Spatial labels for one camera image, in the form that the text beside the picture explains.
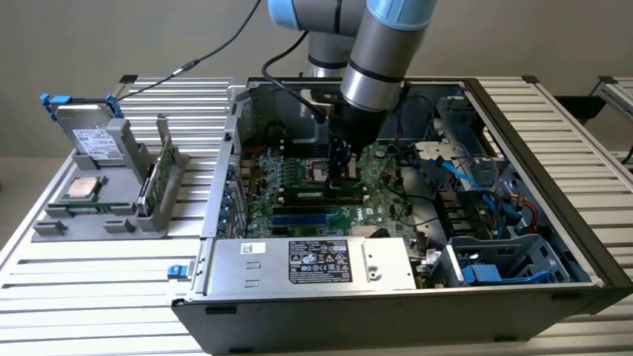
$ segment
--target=gray wall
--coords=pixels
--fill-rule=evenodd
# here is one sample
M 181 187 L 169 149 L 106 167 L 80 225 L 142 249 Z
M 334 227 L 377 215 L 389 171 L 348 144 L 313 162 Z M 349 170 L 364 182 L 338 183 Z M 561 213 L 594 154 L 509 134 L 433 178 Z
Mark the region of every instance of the gray wall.
M 101 97 L 124 73 L 168 74 L 230 36 L 253 3 L 1 0 L 0 156 L 65 155 L 38 95 Z M 534 74 L 554 93 L 586 93 L 597 75 L 633 76 L 632 14 L 630 0 L 440 0 L 409 74 Z M 261 6 L 234 45 L 193 75 L 257 75 L 297 36 Z M 273 73 L 294 75 L 304 59 L 305 47 Z M 606 120 L 593 125 L 596 135 L 625 149 L 633 125 Z

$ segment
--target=warning label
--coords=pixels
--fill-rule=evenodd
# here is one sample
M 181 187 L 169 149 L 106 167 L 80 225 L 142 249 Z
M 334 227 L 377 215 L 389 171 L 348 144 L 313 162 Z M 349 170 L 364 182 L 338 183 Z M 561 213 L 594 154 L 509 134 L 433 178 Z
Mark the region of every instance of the warning label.
M 73 130 L 92 159 L 121 159 L 117 144 L 106 130 Z
M 292 284 L 352 281 L 346 240 L 289 241 L 288 280 Z

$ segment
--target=white floor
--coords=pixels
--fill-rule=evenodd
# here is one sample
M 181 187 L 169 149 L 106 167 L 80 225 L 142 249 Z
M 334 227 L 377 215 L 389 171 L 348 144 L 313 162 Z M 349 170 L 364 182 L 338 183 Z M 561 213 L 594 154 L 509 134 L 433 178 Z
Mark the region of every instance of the white floor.
M 0 248 L 62 161 L 61 158 L 0 157 Z

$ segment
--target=green circuit board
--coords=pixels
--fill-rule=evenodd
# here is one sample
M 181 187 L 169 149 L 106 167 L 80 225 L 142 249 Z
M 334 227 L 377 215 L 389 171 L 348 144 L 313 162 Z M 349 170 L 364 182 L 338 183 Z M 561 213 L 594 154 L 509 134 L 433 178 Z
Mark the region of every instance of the green circuit board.
M 320 179 L 324 179 L 321 174 L 325 172 L 309 169 L 309 167 L 318 168 L 324 164 L 324 159 L 285 158 L 273 148 L 268 149 L 258 157 L 257 173 L 252 177 L 256 182 L 250 181 L 248 188 L 248 237 L 358 236 L 360 226 L 368 226 L 369 230 L 376 226 L 385 228 L 392 237 L 413 240 L 416 229 L 389 215 L 390 205 L 400 211 L 405 202 L 389 192 L 380 180 L 388 158 L 377 158 L 376 151 L 385 153 L 385 149 L 386 147 L 378 144 L 368 146 L 358 161 L 361 181 L 357 186 L 365 188 L 362 193 L 369 196 L 364 204 L 321 206 L 320 208 L 326 208 L 326 211 L 317 214 L 320 221 L 302 224 L 274 223 L 276 218 L 280 218 L 274 214 L 274 209 L 284 207 L 278 202 L 278 189 L 294 187 L 306 191 L 309 187 L 314 189 L 324 187 Z M 413 223 L 410 217 L 402 217 L 402 221 Z

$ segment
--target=open computer chassis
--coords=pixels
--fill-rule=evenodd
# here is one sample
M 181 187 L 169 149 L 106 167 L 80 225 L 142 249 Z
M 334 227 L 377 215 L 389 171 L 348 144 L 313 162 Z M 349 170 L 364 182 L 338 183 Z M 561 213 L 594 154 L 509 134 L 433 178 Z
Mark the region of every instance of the open computer chassis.
M 340 83 L 284 82 L 312 98 Z M 172 302 L 206 352 L 526 340 L 630 294 L 480 81 L 409 82 L 332 195 L 328 123 L 264 79 L 233 81 L 192 291 Z M 328 271 L 332 251 L 349 273 Z

